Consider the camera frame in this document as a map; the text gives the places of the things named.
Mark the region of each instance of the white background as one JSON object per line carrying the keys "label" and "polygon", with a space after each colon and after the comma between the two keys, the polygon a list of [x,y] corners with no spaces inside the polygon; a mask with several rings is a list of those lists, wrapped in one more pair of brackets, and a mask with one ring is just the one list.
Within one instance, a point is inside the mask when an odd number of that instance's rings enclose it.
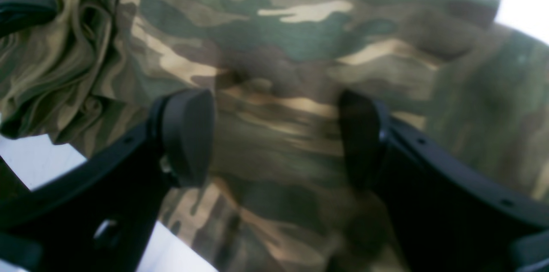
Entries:
{"label": "white background", "polygon": [[[503,0],[497,21],[549,43],[547,0]],[[0,137],[0,155],[21,180],[36,188],[84,161],[68,145],[53,146],[46,136],[10,141]],[[0,272],[14,272],[0,262]],[[157,223],[139,272],[214,272],[204,260]]]}

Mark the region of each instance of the curved black arm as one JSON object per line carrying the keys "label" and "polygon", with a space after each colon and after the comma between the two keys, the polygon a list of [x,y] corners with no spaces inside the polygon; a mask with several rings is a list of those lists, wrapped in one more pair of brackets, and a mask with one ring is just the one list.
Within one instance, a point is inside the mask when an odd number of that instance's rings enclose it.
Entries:
{"label": "curved black arm", "polygon": [[133,272],[167,191],[204,183],[213,125],[208,90],[157,101],[88,162],[0,206],[0,258],[31,272]]}
{"label": "curved black arm", "polygon": [[340,113],[351,183],[385,202],[412,271],[549,271],[549,207],[467,168],[379,102],[346,92]]}

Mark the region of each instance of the camouflage fabric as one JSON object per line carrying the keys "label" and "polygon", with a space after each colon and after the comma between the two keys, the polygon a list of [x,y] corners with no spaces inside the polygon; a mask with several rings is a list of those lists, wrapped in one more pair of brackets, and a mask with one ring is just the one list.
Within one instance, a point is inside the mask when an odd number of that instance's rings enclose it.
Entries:
{"label": "camouflage fabric", "polygon": [[383,204],[347,181],[345,88],[549,203],[549,49],[494,24],[499,0],[56,1],[1,39],[2,134],[89,157],[156,97],[210,88],[210,179],[159,217],[221,272],[406,270]]}

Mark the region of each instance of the crumpled fabric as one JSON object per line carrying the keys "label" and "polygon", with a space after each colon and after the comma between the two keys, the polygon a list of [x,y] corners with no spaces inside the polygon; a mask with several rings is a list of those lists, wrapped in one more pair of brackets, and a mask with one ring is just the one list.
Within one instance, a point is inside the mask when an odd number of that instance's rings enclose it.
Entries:
{"label": "crumpled fabric", "polygon": [[208,182],[159,218],[220,272],[406,270],[383,203],[347,179],[345,89],[549,203],[549,50],[494,23],[500,0],[56,1],[0,39],[1,133],[91,157],[155,98],[209,88]]}

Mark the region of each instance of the screw hole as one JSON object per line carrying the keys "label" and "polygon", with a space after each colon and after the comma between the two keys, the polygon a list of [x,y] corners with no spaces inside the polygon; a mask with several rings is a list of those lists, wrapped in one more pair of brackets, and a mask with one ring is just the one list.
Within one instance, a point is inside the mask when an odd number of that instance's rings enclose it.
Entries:
{"label": "screw hole", "polygon": [[500,202],[501,202],[501,204],[503,204],[506,207],[513,207],[514,206],[514,203],[509,199],[502,199]]}
{"label": "screw hole", "polygon": [[118,242],[120,223],[113,219],[105,219],[94,234],[96,249],[112,248]]}

